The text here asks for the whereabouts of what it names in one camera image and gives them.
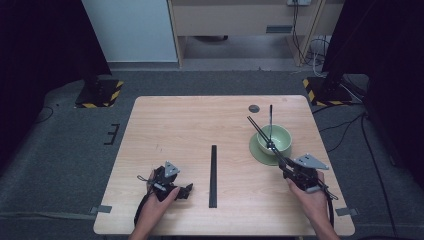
black ruler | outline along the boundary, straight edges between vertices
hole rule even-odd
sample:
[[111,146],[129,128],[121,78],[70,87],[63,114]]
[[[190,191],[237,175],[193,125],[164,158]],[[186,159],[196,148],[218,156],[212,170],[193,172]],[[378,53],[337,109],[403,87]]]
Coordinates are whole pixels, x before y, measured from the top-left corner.
[[217,208],[216,188],[216,145],[212,145],[211,154],[211,180],[209,186],[209,208]]

human hand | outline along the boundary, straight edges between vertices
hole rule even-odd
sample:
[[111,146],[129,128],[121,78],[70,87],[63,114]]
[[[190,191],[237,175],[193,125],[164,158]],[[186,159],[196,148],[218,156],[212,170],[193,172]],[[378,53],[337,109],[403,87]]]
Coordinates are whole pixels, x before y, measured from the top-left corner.
[[[154,171],[150,174],[149,180],[154,176]],[[150,184],[147,183],[147,191],[149,192]],[[171,206],[174,199],[177,197],[180,187],[174,188],[162,202],[152,192],[143,208],[141,209],[140,216],[135,226],[134,231],[131,233],[129,239],[131,240],[145,240],[149,237],[150,232],[165,214],[169,206]]]
[[[317,171],[318,178],[324,182],[324,174],[320,171]],[[297,199],[302,204],[303,211],[309,219],[327,219],[327,197],[323,191],[316,191],[313,193],[307,193],[300,190],[296,184],[289,178],[286,178],[287,183],[289,184],[290,190],[297,197]]]
[[[324,174],[317,171],[318,178],[324,182]],[[307,193],[287,178],[290,190],[302,204],[303,212],[312,224],[318,239],[337,240],[339,237],[330,224],[327,214],[327,197],[323,191]]]

hazard tape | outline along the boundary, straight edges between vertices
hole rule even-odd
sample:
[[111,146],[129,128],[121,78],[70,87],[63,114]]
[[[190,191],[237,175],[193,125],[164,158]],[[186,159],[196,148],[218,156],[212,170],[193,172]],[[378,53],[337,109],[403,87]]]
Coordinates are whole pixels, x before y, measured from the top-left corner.
[[115,104],[116,99],[119,96],[119,93],[121,92],[121,88],[122,85],[124,84],[124,81],[118,81],[116,86],[115,86],[115,90],[112,93],[110,100],[108,102],[103,102],[103,103],[91,103],[91,102],[87,102],[87,103],[82,103],[79,104],[77,107],[78,108],[98,108],[98,107],[112,107],[113,104]]
[[313,106],[336,106],[336,105],[350,105],[351,101],[318,101],[315,99],[315,93],[311,88],[311,84],[308,79],[303,79],[303,86],[309,97],[309,101]]

white cabinet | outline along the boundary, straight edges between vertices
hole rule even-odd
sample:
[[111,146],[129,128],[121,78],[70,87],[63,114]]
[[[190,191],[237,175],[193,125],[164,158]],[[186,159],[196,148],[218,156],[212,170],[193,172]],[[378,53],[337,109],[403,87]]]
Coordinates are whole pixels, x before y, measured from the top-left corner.
[[82,0],[108,62],[177,62],[167,0]]

floor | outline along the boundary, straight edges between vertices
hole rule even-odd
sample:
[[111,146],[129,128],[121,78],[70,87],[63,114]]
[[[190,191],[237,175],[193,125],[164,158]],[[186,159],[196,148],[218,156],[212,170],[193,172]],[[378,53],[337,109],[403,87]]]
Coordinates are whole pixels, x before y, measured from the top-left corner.
[[[182,66],[177,63],[140,63],[132,66],[111,66],[112,71],[311,71],[312,54],[306,56],[308,64],[296,66],[286,38],[291,35],[272,34],[263,36],[188,37]],[[311,42],[311,51],[322,54],[328,44],[317,36]],[[318,56],[316,70],[320,70],[322,57]]]

